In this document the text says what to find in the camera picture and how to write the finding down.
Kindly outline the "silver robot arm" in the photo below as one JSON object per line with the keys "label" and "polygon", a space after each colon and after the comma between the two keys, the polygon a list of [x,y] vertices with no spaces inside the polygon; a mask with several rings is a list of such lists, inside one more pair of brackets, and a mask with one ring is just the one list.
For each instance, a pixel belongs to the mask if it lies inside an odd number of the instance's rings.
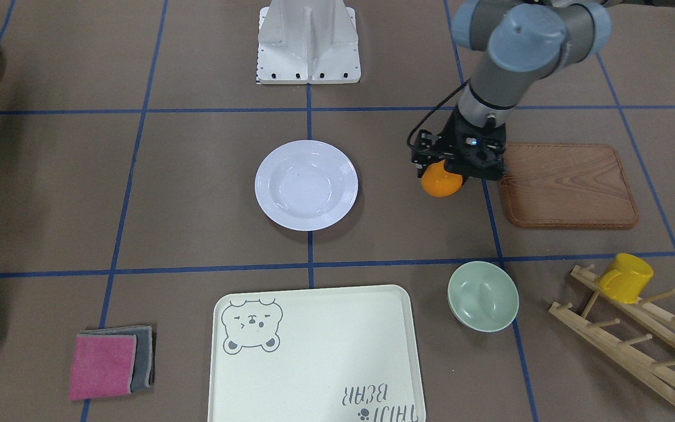
{"label": "silver robot arm", "polygon": [[418,176],[441,163],[463,178],[506,174],[506,120],[538,80],[584,61],[605,46],[612,22],[600,3],[561,7],[527,1],[466,1],[450,32],[456,45],[482,52],[475,72],[455,89],[458,103],[439,134],[419,125],[407,146]]}

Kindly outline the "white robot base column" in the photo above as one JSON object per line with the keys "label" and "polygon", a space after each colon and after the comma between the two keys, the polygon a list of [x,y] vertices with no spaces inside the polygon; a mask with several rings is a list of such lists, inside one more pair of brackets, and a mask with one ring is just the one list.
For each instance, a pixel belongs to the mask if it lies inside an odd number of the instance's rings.
{"label": "white robot base column", "polygon": [[343,1],[272,1],[259,10],[255,80],[353,84],[362,77],[356,11]]}

